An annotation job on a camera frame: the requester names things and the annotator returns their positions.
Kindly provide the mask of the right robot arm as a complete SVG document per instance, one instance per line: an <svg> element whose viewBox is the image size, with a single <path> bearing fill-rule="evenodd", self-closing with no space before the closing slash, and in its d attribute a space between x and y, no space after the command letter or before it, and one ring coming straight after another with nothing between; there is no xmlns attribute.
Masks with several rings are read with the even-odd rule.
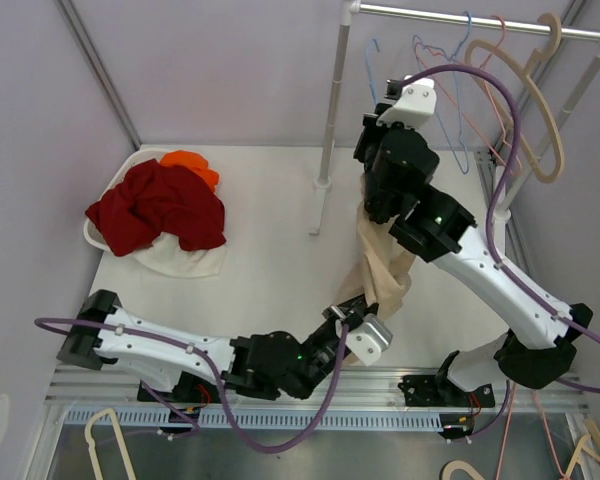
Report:
<svg viewBox="0 0 600 480"><path fill-rule="evenodd" d="M486 303L508 326L505 334L470 351L450 353L438 369L435 392L446 404L499 379L540 390L559 380L573 363L579 332L560 322L565 314L589 325L593 313L583 303L550 300L536 283L527 288L510 274L518 269L488 249L485 231L454 197L431 184L439 156L404 119L383 124L390 110L379 103L363 117L354 157L364 167L363 208L409 253L447 272ZM555 313L533 304L549 300Z"/></svg>

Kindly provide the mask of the beige plastic hanger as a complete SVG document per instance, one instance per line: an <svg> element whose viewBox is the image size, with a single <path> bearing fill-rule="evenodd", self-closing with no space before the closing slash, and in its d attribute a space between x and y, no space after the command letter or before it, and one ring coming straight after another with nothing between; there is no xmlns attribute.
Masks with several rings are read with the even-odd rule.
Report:
<svg viewBox="0 0 600 480"><path fill-rule="evenodd" d="M484 60L478 65L484 69L493 57L501 61L518 79L523 88L523 92L529 97L529 100L537 108L544 123L546 134L548 136L548 147L552 150L554 156L554 166L551 170L543 170L540 161L542 154L539 148L532 147L523 134L520 135L519 149L532 175L544 184L551 184L558 180L564 170L565 153L559 127L554 114L552 113L545 96L540 87L532 78L533 70L545 61L550 60L557 52L562 41L561 27L562 22L559 17L553 13L543 13L538 17L539 24L549 29L548 43L542 48L535 48L524 64L511 56L509 52L501 47L502 40L511 27L505 25L502 18L500 20L501 38L497 43L492 43L483 39L475 39L469 43L465 49L464 63L473 66L473 55L476 50L482 50L486 53Z"/></svg>

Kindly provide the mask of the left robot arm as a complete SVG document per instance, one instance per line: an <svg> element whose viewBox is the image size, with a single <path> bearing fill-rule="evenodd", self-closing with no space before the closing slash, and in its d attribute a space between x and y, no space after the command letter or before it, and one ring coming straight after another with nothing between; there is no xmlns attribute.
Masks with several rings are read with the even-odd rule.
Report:
<svg viewBox="0 0 600 480"><path fill-rule="evenodd" d="M285 331L212 337L146 321L116 293L98 290L84 301L57 358L90 370L112 363L174 401L193 394L195 377L250 398L307 399L333 371L340 344L366 366L388 349L393 335L377 310L363 296L331 306L304 341Z"/></svg>

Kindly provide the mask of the orange t-shirt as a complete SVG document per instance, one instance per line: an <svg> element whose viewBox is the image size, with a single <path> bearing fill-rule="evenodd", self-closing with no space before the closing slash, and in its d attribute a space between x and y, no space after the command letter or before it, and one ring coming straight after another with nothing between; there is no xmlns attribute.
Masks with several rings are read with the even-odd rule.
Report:
<svg viewBox="0 0 600 480"><path fill-rule="evenodd" d="M212 192L216 192L220 183L219 173L210 167L209 162L204 156L196 152L186 150L172 151L162 157L160 164L164 167L184 167L192 171L205 182Z"/></svg>

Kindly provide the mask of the dark red t-shirt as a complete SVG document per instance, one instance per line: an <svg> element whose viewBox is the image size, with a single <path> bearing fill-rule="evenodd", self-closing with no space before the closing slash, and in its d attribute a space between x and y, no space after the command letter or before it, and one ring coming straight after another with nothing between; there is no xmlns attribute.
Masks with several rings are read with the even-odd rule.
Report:
<svg viewBox="0 0 600 480"><path fill-rule="evenodd" d="M205 180L155 159L132 167L87 208L86 217L116 256L147 248L163 233L175 236L184 251L226 243L224 204Z"/></svg>

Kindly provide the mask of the beige t-shirt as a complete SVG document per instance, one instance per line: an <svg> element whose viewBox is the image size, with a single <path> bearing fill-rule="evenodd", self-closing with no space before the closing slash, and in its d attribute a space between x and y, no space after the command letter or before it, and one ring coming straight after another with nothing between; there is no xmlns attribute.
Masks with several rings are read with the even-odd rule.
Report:
<svg viewBox="0 0 600 480"><path fill-rule="evenodd" d="M377 224L364 208L365 180L360 178L361 199L356 210L359 246L354 266L344 277L334 299L336 305L361 297L379 323L387 322L403 306L411 287L410 269L415 255L399 246L389 234L389 223Z"/></svg>

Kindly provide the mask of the white t-shirt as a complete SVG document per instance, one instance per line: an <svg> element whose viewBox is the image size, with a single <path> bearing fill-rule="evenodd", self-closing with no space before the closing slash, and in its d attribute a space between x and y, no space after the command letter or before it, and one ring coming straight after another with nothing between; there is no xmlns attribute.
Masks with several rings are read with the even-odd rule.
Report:
<svg viewBox="0 0 600 480"><path fill-rule="evenodd" d="M219 275L226 253L225 245L210 250L185 251L176 236L163 233L149 247L133 252L131 257L164 276L191 279Z"/></svg>

